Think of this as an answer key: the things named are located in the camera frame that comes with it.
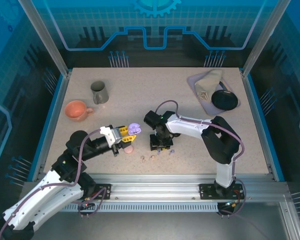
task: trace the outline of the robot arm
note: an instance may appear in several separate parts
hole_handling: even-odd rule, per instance
[[[155,134],[150,135],[150,149],[169,149],[173,145],[173,137],[180,134],[202,139],[210,156],[216,161],[215,182],[224,189],[233,183],[233,158],[239,150],[239,143],[227,133],[204,123],[211,123],[235,133],[229,124],[220,116],[212,120],[200,120],[179,117],[172,111],[158,115],[149,111],[144,118]]]
[[[88,140],[84,144],[82,160],[86,161],[95,156],[112,151],[114,156],[119,154],[118,149],[125,148],[130,143],[122,142],[123,139],[120,129],[113,128],[111,125],[101,127],[100,133],[104,136],[95,140]],[[73,184],[78,172],[79,149],[83,139],[88,134],[85,131],[74,132],[70,140],[66,143],[67,149],[52,165],[50,171],[45,177],[19,202],[0,215],[0,230],[8,219],[7,227],[3,231],[3,237],[6,240],[30,240],[34,232],[47,221],[50,217],[60,211],[63,207],[71,202],[88,198],[96,192],[96,183],[85,172],[87,167],[82,162],[81,173],[78,182],[74,186],[49,186],[42,188],[47,184]],[[34,191],[40,189],[19,211],[14,214],[16,208]]]

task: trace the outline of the purple toy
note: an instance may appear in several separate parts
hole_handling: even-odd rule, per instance
[[[141,133],[141,128],[138,123],[131,123],[128,127],[128,134],[131,135],[136,135]]]

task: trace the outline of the small pink object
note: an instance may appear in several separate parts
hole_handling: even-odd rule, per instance
[[[123,149],[126,154],[131,154],[134,151],[134,147],[132,145],[127,146]]]
[[[128,134],[131,135],[136,135],[141,133],[141,128],[138,123],[131,123],[128,127]]]

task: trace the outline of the gear logo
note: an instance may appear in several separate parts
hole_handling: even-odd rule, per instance
[[[146,14],[147,17],[153,16],[156,18],[158,15],[161,17],[164,14],[170,14],[171,9],[177,9],[177,4],[181,0],[133,0],[135,10],[139,10],[140,14]]]
[[[11,25],[19,16],[18,0],[0,0],[0,15]]]

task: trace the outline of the enclosure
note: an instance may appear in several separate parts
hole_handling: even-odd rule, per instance
[[[211,70],[235,109],[200,104],[191,79]],[[95,81],[104,104],[94,103]],[[70,121],[73,100],[94,113]],[[166,100],[184,117],[223,117],[243,141],[240,217],[215,213],[225,199],[202,199],[199,185],[217,173],[202,140],[181,134],[150,151],[144,118]],[[0,0],[0,214],[43,179],[73,132],[130,123],[141,128],[133,153],[84,162],[111,185],[100,212],[80,221],[70,203],[33,239],[300,240],[300,0]]]

